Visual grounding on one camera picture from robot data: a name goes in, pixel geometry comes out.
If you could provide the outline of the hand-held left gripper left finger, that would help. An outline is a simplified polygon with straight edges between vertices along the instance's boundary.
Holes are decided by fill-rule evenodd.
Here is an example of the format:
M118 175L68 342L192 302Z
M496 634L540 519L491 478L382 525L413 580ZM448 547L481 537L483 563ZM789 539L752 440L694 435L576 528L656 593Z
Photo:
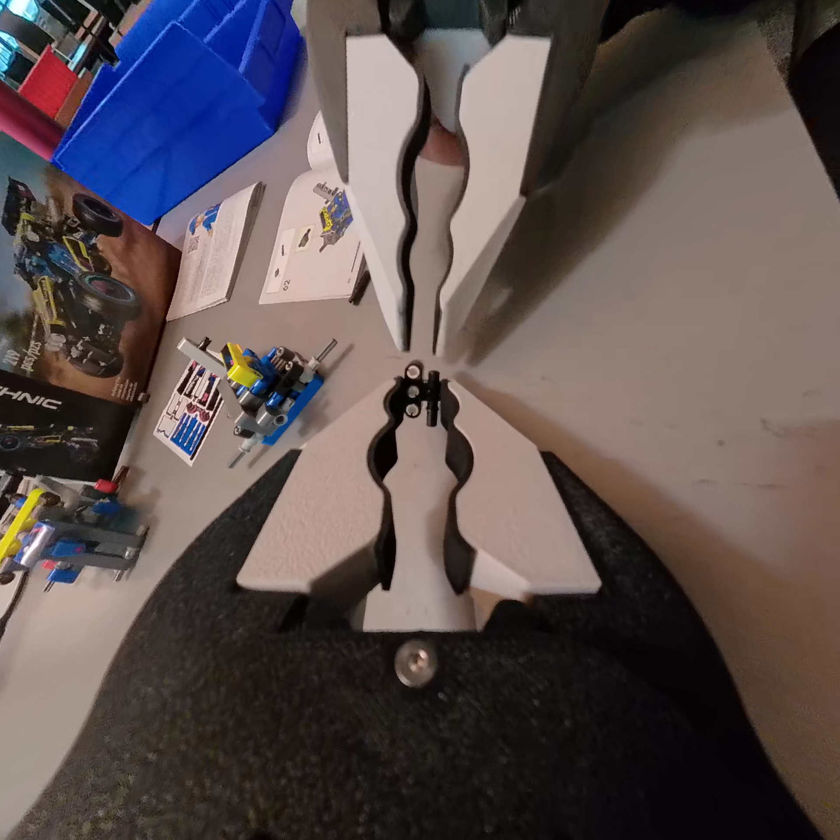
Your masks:
M392 494L403 378L393 377L299 449L237 574L243 590L305 596L316 610L349 613L396 567Z

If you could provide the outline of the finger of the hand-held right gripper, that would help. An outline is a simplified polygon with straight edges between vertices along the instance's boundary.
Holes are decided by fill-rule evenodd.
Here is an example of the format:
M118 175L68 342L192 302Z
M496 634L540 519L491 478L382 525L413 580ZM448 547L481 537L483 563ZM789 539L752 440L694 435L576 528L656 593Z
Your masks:
M549 37L506 35L461 81L457 116L468 166L437 294L437 357L454 349L525 204L522 178L551 46Z
M405 268L412 231L410 179L425 116L426 86L386 35L345 40L348 180L353 225L393 342L411 342L413 283Z

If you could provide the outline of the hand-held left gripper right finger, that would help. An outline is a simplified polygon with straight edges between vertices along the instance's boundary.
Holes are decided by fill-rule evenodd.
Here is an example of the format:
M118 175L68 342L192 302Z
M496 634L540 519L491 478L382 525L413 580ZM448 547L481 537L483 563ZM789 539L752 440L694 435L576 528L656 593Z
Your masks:
M454 380L440 386L439 419L454 485L436 537L447 585L437 631L475 631L502 601L598 593L602 579L537 445Z

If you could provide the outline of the black lego connector piece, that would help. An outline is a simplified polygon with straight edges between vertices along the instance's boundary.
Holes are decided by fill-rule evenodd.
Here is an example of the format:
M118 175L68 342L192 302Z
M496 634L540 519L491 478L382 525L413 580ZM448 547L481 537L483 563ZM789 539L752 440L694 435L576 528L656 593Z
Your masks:
M398 388L398 404L403 416L417 418L425 411L427 427L436 427L440 414L442 380L438 370L426 371L419 360L404 369Z

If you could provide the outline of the open lego instruction booklet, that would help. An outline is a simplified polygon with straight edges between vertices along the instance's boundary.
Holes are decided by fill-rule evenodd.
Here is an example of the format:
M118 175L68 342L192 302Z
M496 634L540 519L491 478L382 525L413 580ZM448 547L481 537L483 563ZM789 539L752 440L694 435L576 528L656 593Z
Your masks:
M318 112L308 135L309 168L290 185L259 295L262 306L350 299L366 264L349 194Z

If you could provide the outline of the small blue yellow lego assembly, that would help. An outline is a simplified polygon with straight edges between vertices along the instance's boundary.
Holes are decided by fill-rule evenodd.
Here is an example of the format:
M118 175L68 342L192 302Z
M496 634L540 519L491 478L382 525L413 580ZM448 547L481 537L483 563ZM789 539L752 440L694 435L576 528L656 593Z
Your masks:
M226 343L216 356L208 350L209 339L195 343L183 338L177 349L216 377L222 404L233 411L234 435L238 440L234 468L259 445L272 446L298 418L323 385L322 363L337 347L329 343L310 358L285 346L264 355Z

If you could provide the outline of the lego sticker sheet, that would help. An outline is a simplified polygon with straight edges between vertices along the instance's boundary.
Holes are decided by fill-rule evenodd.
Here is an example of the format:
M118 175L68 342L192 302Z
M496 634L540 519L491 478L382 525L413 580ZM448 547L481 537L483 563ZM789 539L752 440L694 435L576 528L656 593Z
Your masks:
M189 361L153 428L153 438L188 466L193 466L223 397L219 376L205 364Z

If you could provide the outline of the closed lego booklet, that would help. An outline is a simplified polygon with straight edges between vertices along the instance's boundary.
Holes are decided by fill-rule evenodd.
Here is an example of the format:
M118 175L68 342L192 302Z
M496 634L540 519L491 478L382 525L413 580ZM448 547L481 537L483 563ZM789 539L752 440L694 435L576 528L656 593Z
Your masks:
M230 299L265 189L257 182L191 219L166 321Z

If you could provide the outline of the large blue yellow lego assembly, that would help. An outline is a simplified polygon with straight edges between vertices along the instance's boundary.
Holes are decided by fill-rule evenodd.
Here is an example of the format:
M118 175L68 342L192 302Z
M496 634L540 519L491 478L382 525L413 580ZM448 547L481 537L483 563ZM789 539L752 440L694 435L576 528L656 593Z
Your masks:
M2 478L2 585L41 568L45 591L76 583L86 568L110 571L115 581L131 572L148 527L120 491L130 468L112 478L72 486L47 476Z

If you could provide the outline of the lego set box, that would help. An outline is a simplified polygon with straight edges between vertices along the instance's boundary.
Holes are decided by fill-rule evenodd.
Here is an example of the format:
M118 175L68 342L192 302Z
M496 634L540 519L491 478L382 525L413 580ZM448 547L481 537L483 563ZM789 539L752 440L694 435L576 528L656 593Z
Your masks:
M111 476L150 382L181 250L1 140L1 468Z

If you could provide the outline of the person's right hand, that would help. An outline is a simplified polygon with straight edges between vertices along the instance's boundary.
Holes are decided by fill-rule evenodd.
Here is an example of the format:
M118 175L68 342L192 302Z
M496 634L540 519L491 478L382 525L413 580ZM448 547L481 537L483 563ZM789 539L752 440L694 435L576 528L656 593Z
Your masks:
M466 167L468 160L467 148L462 139L439 122L430 125L419 156L439 165L462 169Z

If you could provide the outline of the blue plastic storage bin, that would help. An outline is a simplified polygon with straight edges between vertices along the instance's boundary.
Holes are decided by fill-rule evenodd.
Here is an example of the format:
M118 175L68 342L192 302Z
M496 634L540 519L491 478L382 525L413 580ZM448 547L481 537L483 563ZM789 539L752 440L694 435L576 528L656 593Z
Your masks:
M213 60L220 132L251 150L279 128L296 78L302 36L291 2L237 2L203 44Z
M172 21L93 108L52 164L142 224L166 215L275 131L245 78Z

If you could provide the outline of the red plastic bin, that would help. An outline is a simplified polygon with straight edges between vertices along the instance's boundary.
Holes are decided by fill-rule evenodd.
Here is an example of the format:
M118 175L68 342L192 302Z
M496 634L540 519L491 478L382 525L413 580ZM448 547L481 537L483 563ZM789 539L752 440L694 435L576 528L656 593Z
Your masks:
M49 161L69 129L94 74L78 75L48 46L19 89L1 83L1 132Z

